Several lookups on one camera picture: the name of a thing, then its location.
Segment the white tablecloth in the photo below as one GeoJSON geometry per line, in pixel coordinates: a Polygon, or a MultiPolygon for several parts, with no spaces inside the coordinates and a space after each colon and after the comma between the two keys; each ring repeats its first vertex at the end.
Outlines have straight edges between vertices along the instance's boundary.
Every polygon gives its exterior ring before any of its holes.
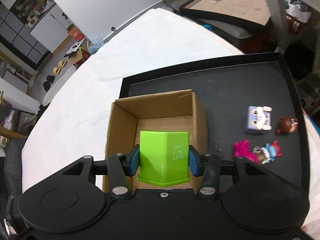
{"type": "MultiPolygon", "coordinates": [[[[149,10],[91,56],[53,98],[22,151],[23,192],[84,155],[104,159],[110,107],[122,78],[237,54],[242,52],[204,27],[149,10]]],[[[96,185],[101,188],[102,176],[96,185]]]]}
{"type": "Polygon", "coordinates": [[[42,105],[46,106],[49,104],[55,95],[59,92],[59,90],[63,87],[63,85],[67,82],[67,80],[76,72],[76,66],[72,65],[57,82],[49,89],[49,91],[45,94],[42,105]]]}

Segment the black tray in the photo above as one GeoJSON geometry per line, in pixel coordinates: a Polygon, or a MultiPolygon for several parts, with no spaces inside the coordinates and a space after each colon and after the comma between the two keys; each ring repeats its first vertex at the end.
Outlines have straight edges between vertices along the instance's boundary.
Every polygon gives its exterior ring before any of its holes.
{"type": "Polygon", "coordinates": [[[271,17],[269,18],[266,25],[261,25],[259,23],[255,23],[246,19],[242,19],[242,18],[238,18],[238,17],[226,15],[226,14],[185,8],[193,1],[195,0],[189,0],[179,7],[179,11],[182,15],[185,15],[187,17],[191,16],[199,19],[215,20],[219,22],[229,23],[229,24],[241,27],[245,30],[248,30],[251,33],[260,32],[261,30],[268,30],[273,26],[271,17]]]}
{"type": "Polygon", "coordinates": [[[282,156],[264,166],[309,191],[309,147],[300,100],[290,70],[279,53],[220,57],[164,67],[122,81],[120,98],[192,89],[206,112],[208,152],[233,158],[234,143],[255,146],[279,141],[282,156]],[[244,133],[248,106],[270,106],[272,131],[244,133]],[[281,116],[297,117],[298,130],[285,136],[274,131],[281,116]]]}

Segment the toy figure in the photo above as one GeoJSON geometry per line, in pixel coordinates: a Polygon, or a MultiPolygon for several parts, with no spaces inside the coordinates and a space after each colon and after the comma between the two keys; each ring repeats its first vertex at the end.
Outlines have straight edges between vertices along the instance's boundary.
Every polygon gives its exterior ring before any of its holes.
{"type": "Polygon", "coordinates": [[[262,130],[271,130],[270,112],[271,107],[268,106],[249,106],[247,133],[262,133],[262,130]]]}
{"type": "Polygon", "coordinates": [[[256,155],[249,151],[249,141],[235,143],[233,149],[235,151],[235,157],[243,156],[255,163],[259,163],[256,155]]]}
{"type": "Polygon", "coordinates": [[[270,153],[265,147],[255,147],[253,149],[253,153],[256,155],[258,159],[258,164],[266,164],[270,162],[270,153]]]}
{"type": "Polygon", "coordinates": [[[270,160],[272,162],[275,161],[276,157],[282,156],[282,154],[280,153],[281,147],[277,143],[278,143],[278,141],[274,141],[271,144],[266,143],[266,145],[265,145],[265,148],[270,153],[270,160]]]}
{"type": "Polygon", "coordinates": [[[297,118],[281,117],[279,121],[279,128],[276,130],[276,134],[287,134],[294,132],[298,127],[297,118]]]}

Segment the yellow roll of tape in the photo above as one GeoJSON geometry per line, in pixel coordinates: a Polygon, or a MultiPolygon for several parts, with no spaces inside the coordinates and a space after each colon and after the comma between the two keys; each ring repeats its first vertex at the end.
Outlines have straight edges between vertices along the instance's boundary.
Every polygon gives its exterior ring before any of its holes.
{"type": "Polygon", "coordinates": [[[65,65],[66,65],[66,61],[65,60],[61,60],[61,61],[59,61],[59,63],[58,63],[58,67],[59,68],[62,68],[62,67],[64,67],[65,65]]]}
{"type": "Polygon", "coordinates": [[[61,68],[54,67],[52,73],[55,74],[55,75],[58,75],[60,73],[60,71],[61,71],[61,68]]]}

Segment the black table surface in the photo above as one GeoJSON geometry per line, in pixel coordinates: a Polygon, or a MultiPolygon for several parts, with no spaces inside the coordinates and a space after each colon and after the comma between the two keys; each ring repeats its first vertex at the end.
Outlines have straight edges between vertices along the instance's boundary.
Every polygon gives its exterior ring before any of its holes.
{"type": "Polygon", "coordinates": [[[232,146],[236,142],[249,140],[252,151],[255,146],[263,147],[265,143],[278,140],[282,156],[264,166],[301,187],[301,155],[308,155],[308,146],[300,147],[299,129],[305,130],[304,120],[294,133],[285,136],[274,133],[280,117],[298,117],[298,114],[301,117],[301,112],[296,113],[299,106],[294,108],[292,102],[296,91],[290,94],[288,82],[292,80],[285,78],[283,66],[278,62],[260,62],[133,82],[128,96],[192,89],[206,113],[209,153],[219,155],[222,160],[232,160],[232,146]],[[248,106],[272,107],[271,131],[263,135],[244,132],[248,106]]]}

